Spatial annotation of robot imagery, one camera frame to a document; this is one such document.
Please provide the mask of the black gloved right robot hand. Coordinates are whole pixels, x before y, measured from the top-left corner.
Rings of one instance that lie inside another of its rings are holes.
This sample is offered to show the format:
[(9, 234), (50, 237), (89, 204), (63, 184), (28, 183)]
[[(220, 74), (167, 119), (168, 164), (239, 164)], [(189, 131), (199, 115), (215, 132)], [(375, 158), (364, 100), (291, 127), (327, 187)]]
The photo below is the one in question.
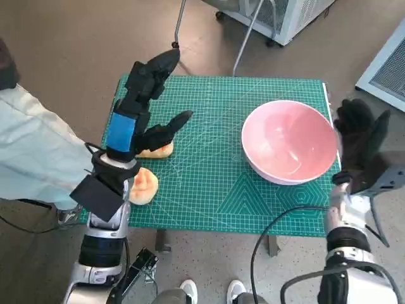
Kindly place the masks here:
[(362, 99), (344, 99), (337, 108), (333, 125), (341, 143), (341, 171), (332, 177), (338, 186), (348, 183), (351, 194), (373, 196), (365, 172), (387, 137), (390, 110), (374, 117)]

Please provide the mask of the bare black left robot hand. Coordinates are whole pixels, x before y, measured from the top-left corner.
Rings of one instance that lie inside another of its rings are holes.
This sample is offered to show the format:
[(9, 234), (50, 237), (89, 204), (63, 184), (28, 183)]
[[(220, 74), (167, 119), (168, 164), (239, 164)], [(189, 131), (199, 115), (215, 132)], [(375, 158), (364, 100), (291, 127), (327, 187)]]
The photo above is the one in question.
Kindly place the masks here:
[(165, 89), (165, 82), (180, 61), (180, 50), (165, 51), (147, 63), (136, 61), (127, 77), (125, 96), (113, 108), (106, 137), (109, 158), (129, 162), (144, 150), (151, 152), (173, 141), (191, 118), (191, 110), (173, 117), (166, 125), (147, 128), (151, 112), (150, 101), (157, 100)]

